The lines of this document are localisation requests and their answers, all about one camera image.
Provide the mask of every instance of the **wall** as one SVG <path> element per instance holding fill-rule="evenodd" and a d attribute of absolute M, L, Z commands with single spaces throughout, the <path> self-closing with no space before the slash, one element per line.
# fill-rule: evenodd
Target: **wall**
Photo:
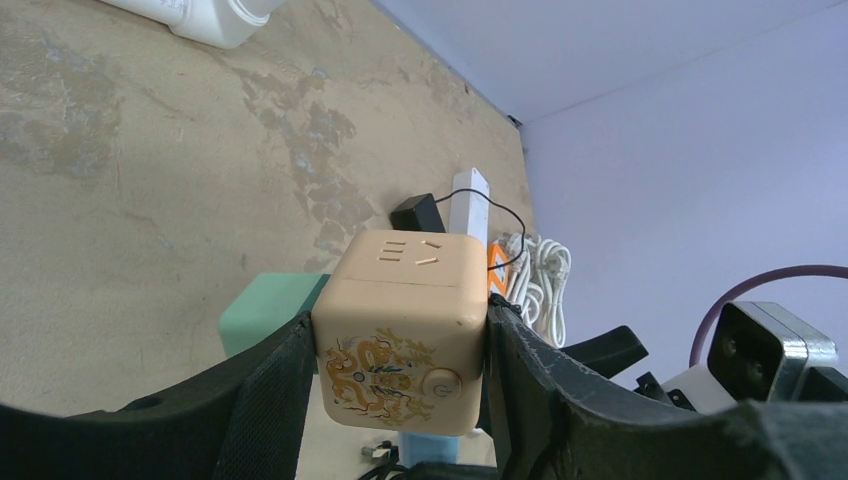
<path fill-rule="evenodd" d="M 738 281 L 848 264 L 846 85 L 842 4 L 525 125 L 537 225 L 574 255 L 570 342 L 629 324 L 652 353 L 624 380 L 648 368 L 665 379 Z M 785 280 L 744 298 L 848 347 L 848 282 Z"/>
<path fill-rule="evenodd" d="M 373 0 L 524 123 L 840 0 Z"/>

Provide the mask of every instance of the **power button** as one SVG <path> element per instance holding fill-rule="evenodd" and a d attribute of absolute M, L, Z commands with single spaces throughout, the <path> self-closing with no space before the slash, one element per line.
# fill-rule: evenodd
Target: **power button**
<path fill-rule="evenodd" d="M 437 368 L 424 376 L 421 389 L 433 400 L 454 400 L 462 393 L 462 380 L 450 370 Z"/>

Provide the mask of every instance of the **power socket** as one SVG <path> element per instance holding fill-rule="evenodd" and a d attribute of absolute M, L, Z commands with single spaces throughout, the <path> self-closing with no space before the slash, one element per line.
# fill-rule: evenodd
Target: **power socket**
<path fill-rule="evenodd" d="M 468 433 L 480 409 L 487 290 L 486 253 L 475 238 L 358 234 L 312 311 L 330 418 Z"/>

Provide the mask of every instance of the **dragon pattern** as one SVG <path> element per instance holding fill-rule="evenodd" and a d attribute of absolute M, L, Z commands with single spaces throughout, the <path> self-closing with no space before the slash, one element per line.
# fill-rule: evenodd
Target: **dragon pattern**
<path fill-rule="evenodd" d="M 415 417 L 429 420 L 433 405 L 415 392 L 409 370 L 432 367 L 435 349 L 397 337 L 391 328 L 375 332 L 369 339 L 336 339 L 338 348 L 325 352 L 335 403 L 390 427 Z"/>

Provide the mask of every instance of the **floor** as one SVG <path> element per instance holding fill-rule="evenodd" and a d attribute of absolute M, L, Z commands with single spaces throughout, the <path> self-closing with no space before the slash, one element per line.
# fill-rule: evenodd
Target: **floor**
<path fill-rule="evenodd" d="M 256 274 L 330 272 L 357 231 L 472 166 L 532 227 L 517 130 L 367 0 L 292 0 L 232 51 L 94 0 L 14 3 L 4 403 L 117 409 L 220 362 L 218 317 Z M 493 212 L 492 233 L 513 222 Z M 310 410 L 301 478 L 354 478 L 375 435 Z"/>

